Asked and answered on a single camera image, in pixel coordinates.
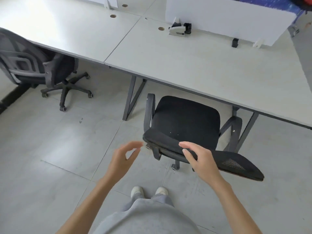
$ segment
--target forearm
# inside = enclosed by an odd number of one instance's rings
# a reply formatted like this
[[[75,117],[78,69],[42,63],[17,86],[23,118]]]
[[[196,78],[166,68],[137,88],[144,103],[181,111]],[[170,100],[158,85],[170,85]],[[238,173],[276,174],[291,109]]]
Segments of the forearm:
[[[262,234],[252,217],[236,197],[229,183],[224,181],[214,190],[224,209],[233,234]]]
[[[99,180],[96,187],[56,234],[88,234],[103,201],[113,186],[114,183],[107,176]]]

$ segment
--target gray shirt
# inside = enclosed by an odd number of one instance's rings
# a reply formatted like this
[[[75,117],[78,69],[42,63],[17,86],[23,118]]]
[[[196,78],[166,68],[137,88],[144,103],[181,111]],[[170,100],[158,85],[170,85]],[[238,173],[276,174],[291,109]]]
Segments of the gray shirt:
[[[137,199],[125,212],[105,218],[93,234],[107,233],[198,233],[197,225],[168,204],[150,199]]]

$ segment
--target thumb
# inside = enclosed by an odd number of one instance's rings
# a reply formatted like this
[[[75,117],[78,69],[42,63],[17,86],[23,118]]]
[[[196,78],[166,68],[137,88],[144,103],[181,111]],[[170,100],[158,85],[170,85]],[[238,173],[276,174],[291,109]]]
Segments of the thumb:
[[[137,148],[136,150],[133,151],[131,156],[127,159],[127,161],[129,161],[130,165],[133,164],[135,159],[138,157],[138,154],[139,154],[140,151],[141,151],[141,148]]]
[[[194,159],[193,155],[187,149],[182,149],[182,152],[190,165],[194,168],[194,166],[197,164],[197,161]]]

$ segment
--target chair seat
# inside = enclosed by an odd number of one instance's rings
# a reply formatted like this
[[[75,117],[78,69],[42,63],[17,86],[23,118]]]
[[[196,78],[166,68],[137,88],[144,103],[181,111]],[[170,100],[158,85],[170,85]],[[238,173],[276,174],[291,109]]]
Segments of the chair seat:
[[[62,82],[64,79],[66,79],[74,71],[74,68],[75,68],[75,58],[65,55],[60,63],[59,68],[56,71],[55,84],[58,84]],[[15,77],[18,78],[23,83],[45,84],[44,77],[29,77],[22,75],[16,75]]]
[[[151,128],[178,141],[189,141],[215,150],[220,114],[209,106],[173,96],[161,98]]]

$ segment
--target gray pants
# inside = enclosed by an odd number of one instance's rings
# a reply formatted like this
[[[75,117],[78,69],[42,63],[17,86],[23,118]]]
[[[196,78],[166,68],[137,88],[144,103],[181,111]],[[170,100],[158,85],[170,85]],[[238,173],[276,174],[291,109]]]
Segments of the gray pants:
[[[137,200],[137,199],[144,199],[144,197],[140,194],[140,193],[137,193],[135,194],[132,198],[131,198],[131,201],[129,203],[127,203],[122,209],[121,209],[121,212],[125,212],[127,210],[129,210],[131,208],[131,206],[133,205],[133,203]],[[155,200],[159,203],[162,203],[162,204],[169,204],[171,206],[174,207],[174,204],[172,203],[172,200],[171,198],[168,196],[168,195],[163,195],[163,194],[157,194],[157,195],[154,195],[152,198],[152,200]]]

